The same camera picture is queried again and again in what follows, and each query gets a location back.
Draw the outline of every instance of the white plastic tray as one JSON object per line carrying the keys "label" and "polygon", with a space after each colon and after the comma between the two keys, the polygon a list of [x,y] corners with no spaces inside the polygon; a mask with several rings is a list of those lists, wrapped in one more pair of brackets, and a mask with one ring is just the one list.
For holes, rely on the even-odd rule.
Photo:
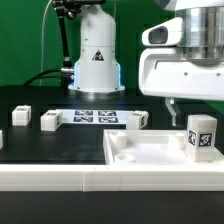
{"label": "white plastic tray", "polygon": [[[127,136],[126,146],[114,143],[112,137],[120,133]],[[104,153],[107,165],[211,165],[210,163],[195,163],[185,155],[182,149],[172,149],[169,146],[170,135],[183,135],[186,142],[186,131],[161,131],[161,130],[105,130],[104,132]],[[212,164],[222,164],[224,156],[215,149],[214,161]],[[128,160],[117,163],[117,155],[130,155],[135,158],[134,162]]]}

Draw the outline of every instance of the white block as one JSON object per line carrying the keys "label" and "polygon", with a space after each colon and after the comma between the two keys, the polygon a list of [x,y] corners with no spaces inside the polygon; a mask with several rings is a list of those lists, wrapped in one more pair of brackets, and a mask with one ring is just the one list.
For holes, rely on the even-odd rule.
{"label": "white block", "polygon": [[149,113],[146,111],[134,111],[128,116],[126,129],[140,130],[147,125]]}
{"label": "white block", "polygon": [[208,115],[188,117],[186,155],[195,162],[212,162],[215,155],[217,119]]}
{"label": "white block", "polygon": [[59,110],[49,110],[41,116],[41,131],[56,131],[62,123],[63,113]]}
{"label": "white block", "polygon": [[12,112],[13,126],[27,126],[31,119],[31,106],[17,106]]}
{"label": "white block", "polygon": [[0,130],[0,149],[3,147],[3,136],[2,136],[2,131]]}

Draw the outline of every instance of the green wall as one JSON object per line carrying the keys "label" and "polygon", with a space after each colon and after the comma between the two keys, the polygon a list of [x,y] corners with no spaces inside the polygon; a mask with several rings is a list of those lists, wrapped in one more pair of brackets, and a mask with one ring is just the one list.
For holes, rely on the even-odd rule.
{"label": "green wall", "polygon": [[[41,26],[49,0],[2,1],[0,13],[0,85],[21,85],[40,72]],[[173,18],[174,14],[160,9],[153,0],[117,0],[116,58],[122,66],[122,83],[138,88],[138,63],[145,47],[142,32]],[[102,8],[113,15],[114,0],[107,0]],[[80,51],[80,20],[66,21],[70,54],[73,62]],[[60,68],[62,49],[56,14],[51,7],[47,16],[44,70]],[[44,80],[42,85],[59,85]],[[221,102],[212,106],[224,113]]]}

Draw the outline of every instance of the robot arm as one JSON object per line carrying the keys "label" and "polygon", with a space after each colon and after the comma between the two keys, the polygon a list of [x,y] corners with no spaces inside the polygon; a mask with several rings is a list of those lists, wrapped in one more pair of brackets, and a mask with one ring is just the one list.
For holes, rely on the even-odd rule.
{"label": "robot arm", "polygon": [[224,5],[224,0],[154,0],[161,8],[178,11],[181,9],[201,8],[201,7],[219,7]]}
{"label": "robot arm", "polygon": [[76,15],[81,13],[81,7],[83,5],[95,5],[104,4],[106,0],[53,0],[52,5],[57,13],[60,32],[64,61],[63,65],[65,68],[71,68],[72,63],[69,56],[67,34],[65,28],[64,17],[66,16],[69,20],[74,20]]}

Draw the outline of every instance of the black table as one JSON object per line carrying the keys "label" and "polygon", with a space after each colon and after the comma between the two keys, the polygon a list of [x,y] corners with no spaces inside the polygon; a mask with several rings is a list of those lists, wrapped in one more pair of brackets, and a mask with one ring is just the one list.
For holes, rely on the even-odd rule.
{"label": "black table", "polygon": [[[118,125],[62,125],[40,131],[40,116],[49,109],[146,110],[145,129],[186,129],[189,114],[218,119],[216,147],[224,152],[224,118],[203,101],[181,100],[182,128],[171,125],[164,99],[128,90],[113,100],[88,101],[58,87],[0,87],[0,129],[4,133],[1,164],[105,164],[103,130]],[[32,106],[29,127],[12,127],[17,105]],[[1,223],[223,223],[223,192],[1,192]]]}

